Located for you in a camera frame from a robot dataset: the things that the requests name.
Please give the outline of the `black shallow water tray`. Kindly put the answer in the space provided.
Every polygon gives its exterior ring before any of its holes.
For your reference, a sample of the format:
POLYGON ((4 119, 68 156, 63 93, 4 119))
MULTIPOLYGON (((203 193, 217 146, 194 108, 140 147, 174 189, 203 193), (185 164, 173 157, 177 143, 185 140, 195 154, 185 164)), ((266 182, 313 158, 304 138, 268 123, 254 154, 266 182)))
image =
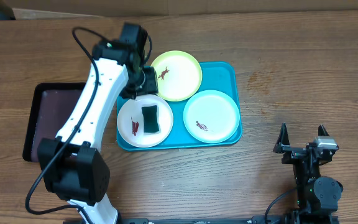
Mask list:
POLYGON ((43 138, 54 139, 70 117, 84 83, 40 83, 35 87, 25 135, 23 160, 37 162, 43 138))

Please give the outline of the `green white sponge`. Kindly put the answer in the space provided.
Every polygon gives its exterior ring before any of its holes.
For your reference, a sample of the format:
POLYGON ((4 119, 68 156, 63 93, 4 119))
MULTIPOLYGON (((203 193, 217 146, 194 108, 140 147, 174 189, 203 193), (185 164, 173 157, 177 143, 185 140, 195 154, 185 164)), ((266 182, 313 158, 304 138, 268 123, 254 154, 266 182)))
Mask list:
POLYGON ((158 106, 143 106, 144 133, 157 133, 160 131, 158 124, 158 106))

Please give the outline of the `yellow-green plate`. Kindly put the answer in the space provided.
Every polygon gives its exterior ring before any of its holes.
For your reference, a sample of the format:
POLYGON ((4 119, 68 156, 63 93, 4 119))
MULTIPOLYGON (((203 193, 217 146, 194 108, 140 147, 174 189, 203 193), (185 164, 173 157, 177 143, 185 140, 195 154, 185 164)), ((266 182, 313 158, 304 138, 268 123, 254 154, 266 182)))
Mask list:
POLYGON ((172 50, 159 55, 151 64, 157 74, 158 96, 167 101, 183 101, 201 86, 200 63, 189 53, 172 50))

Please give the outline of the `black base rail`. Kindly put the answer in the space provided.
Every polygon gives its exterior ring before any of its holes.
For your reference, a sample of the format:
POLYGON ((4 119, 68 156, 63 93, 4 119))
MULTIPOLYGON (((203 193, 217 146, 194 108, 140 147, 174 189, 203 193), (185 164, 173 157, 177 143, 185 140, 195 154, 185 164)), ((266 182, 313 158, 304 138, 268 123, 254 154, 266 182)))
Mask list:
MULTIPOLYGON (((273 224, 284 224, 284 223, 295 223, 290 221, 290 218, 285 218, 284 216, 268 216, 268 223, 273 224)), ((63 221, 63 224, 85 224, 84 220, 71 220, 63 221)), ((120 218, 117 223, 123 224, 263 224, 265 218, 263 215, 253 216, 252 218, 219 218, 219 219, 207 219, 207 220, 189 220, 189 219, 168 219, 168 220, 148 220, 147 218, 120 218)), ((333 217, 332 221, 324 220, 322 222, 317 222, 315 220, 311 221, 300 221, 298 223, 334 223, 339 224, 338 217, 333 217)))

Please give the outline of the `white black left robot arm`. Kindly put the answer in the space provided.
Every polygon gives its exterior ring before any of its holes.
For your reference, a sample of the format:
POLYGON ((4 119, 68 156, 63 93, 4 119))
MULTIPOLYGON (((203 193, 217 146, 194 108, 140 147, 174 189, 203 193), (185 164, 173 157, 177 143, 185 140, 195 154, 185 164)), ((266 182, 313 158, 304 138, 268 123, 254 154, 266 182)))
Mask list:
POLYGON ((37 150, 45 188, 75 208, 83 223, 116 223, 119 212, 106 194, 110 170, 100 150, 104 130, 118 97, 155 94, 157 79, 145 67, 149 37, 103 39, 87 56, 88 81, 70 117, 54 139, 43 138, 37 150))

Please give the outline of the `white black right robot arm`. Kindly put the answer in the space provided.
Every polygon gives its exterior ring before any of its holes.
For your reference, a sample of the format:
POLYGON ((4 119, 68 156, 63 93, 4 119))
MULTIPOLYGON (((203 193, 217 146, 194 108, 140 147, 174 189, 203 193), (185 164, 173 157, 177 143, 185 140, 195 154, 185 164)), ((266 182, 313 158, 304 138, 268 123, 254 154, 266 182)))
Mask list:
POLYGON ((338 210, 338 201, 343 185, 335 179, 320 174, 320 167, 331 162, 339 146, 323 125, 318 127, 318 136, 305 147, 292 147, 286 124, 283 123, 273 149, 282 154, 282 164, 293 166, 296 186, 277 197, 266 209, 265 223, 338 223, 333 213, 338 210), (268 217, 272 206, 292 192, 297 193, 298 208, 278 220, 268 217))

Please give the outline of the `teal plastic tray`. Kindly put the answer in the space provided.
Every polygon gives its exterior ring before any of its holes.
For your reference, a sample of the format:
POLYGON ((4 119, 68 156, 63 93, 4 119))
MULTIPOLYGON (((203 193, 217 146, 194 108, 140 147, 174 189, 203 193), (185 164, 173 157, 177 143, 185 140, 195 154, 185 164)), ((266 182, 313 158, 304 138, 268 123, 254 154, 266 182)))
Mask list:
MULTIPOLYGON (((234 69, 226 62, 202 62, 200 63, 203 72, 203 81, 199 91, 216 90, 228 95, 239 107, 239 97, 236 84, 234 69)), ((234 116, 239 123, 235 125, 233 135, 227 140, 218 143, 204 143, 193 136, 186 130, 183 121, 185 103, 187 101, 173 102, 169 101, 168 105, 173 111, 173 128, 167 138, 156 146, 148 147, 148 150, 163 149, 185 149, 195 147, 212 147, 225 146, 237 143, 242 137, 241 116, 234 116)))

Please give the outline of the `light blue plate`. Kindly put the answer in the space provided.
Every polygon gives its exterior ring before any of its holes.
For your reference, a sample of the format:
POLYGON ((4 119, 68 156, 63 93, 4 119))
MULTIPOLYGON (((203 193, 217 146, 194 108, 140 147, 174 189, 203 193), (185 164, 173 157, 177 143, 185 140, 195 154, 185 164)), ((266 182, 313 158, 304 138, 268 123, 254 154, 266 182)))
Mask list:
POLYGON ((205 90, 188 100, 183 122, 195 139, 216 144, 234 135, 239 127, 240 112, 229 95, 217 90, 205 90))

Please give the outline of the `white plate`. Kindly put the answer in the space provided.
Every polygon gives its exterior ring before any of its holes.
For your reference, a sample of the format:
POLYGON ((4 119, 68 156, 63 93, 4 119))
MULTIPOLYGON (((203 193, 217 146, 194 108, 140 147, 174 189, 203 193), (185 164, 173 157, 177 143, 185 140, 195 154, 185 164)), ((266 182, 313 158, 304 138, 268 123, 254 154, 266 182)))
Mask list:
POLYGON ((117 130, 123 140, 133 147, 154 147, 163 142, 173 128, 173 112, 168 103, 157 95, 138 96, 127 100, 118 111, 117 130), (144 133, 143 106, 158 106, 157 133, 144 133))

